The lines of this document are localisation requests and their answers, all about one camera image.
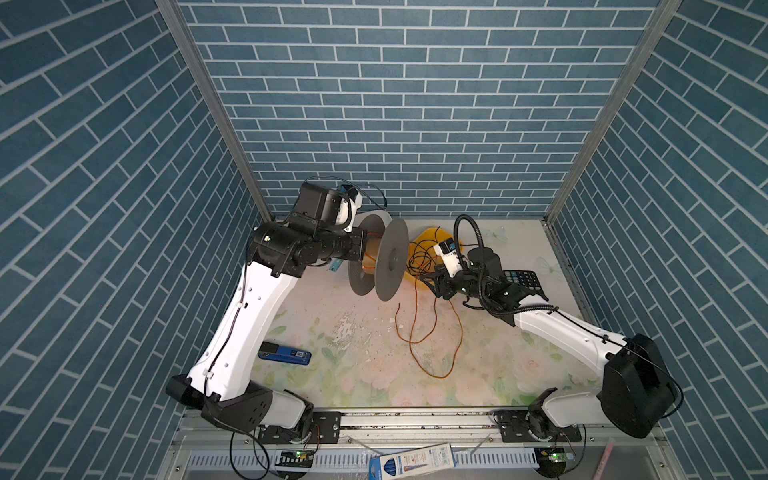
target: box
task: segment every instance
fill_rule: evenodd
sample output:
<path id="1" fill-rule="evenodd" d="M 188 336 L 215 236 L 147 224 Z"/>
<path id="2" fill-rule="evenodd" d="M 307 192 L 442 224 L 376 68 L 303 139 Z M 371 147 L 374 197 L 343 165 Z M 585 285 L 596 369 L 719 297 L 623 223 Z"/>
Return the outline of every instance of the box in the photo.
<path id="1" fill-rule="evenodd" d="M 455 467 L 448 443 L 371 458 L 369 480 L 404 478 Z"/>

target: black calculator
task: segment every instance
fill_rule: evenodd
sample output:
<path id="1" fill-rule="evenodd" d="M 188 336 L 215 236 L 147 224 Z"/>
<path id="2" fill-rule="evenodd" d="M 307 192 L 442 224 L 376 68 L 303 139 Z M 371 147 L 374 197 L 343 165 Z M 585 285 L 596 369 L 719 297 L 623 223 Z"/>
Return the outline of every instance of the black calculator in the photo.
<path id="1" fill-rule="evenodd" d="M 541 284 L 538 282 L 536 272 L 531 270 L 504 270 L 504 276 L 508 282 L 517 283 L 535 292 L 537 295 L 541 295 L 542 298 L 546 298 L 544 290 L 541 289 Z"/>

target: wall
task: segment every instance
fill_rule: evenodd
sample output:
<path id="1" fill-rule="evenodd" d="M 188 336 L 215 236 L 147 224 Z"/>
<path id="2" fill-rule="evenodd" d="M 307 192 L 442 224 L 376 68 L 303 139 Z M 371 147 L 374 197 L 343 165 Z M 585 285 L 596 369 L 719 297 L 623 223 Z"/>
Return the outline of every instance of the wall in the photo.
<path id="1" fill-rule="evenodd" d="M 540 217 L 656 3 L 182 1 L 277 213 L 332 174 L 431 217 Z"/>
<path id="2" fill-rule="evenodd" d="M 0 112 L 0 478 L 155 474 L 250 196 L 152 0 L 0 3 Z"/>
<path id="3" fill-rule="evenodd" d="M 554 224 L 601 323 L 663 347 L 699 478 L 768 478 L 766 22 L 684 0 Z"/>

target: table surface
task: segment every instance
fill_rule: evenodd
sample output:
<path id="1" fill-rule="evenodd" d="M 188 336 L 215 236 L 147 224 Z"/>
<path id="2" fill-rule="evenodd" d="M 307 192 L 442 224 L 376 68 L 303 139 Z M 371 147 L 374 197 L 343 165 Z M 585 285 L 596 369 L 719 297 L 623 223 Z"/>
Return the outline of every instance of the table surface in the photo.
<path id="1" fill-rule="evenodd" d="M 450 219 L 407 220 L 415 239 L 429 227 L 452 231 Z M 537 220 L 479 220 L 485 245 L 506 270 L 534 270 L 550 302 L 581 317 L 554 252 Z M 466 222 L 463 243 L 474 243 Z M 257 359 L 251 379 L 273 389 L 288 389 L 318 407 L 509 406 L 527 405 L 551 387 L 572 388 L 596 377 L 573 356 L 538 336 L 524 333 L 484 311 L 437 300 L 418 283 L 418 313 L 413 345 L 421 364 L 437 376 L 455 367 L 446 379 L 426 375 L 396 334 L 409 337 L 416 306 L 414 283 L 403 280 L 388 302 L 375 292 L 357 296 L 349 287 L 347 265 L 306 269 L 290 292 L 266 339 L 312 353 L 308 366 Z M 399 314 L 395 319 L 399 305 Z"/>

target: spool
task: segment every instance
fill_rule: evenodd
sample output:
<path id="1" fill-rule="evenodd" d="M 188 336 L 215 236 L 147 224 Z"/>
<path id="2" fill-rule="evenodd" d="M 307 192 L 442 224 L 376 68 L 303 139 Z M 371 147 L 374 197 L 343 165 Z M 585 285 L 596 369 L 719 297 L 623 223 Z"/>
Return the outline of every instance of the spool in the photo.
<path id="1" fill-rule="evenodd" d="M 358 295 L 366 295 L 376 288 L 376 295 L 383 301 L 395 296 L 406 272 L 408 259 L 408 227 L 406 222 L 395 219 L 384 227 L 384 221 L 377 214 L 370 214 L 360 222 L 360 228 L 367 233 L 381 235 L 379 249 L 376 252 L 367 251 L 370 257 L 376 259 L 375 266 L 363 268 L 365 262 L 349 262 L 349 286 Z M 371 236 L 366 242 L 366 250 L 374 250 L 376 236 Z"/>

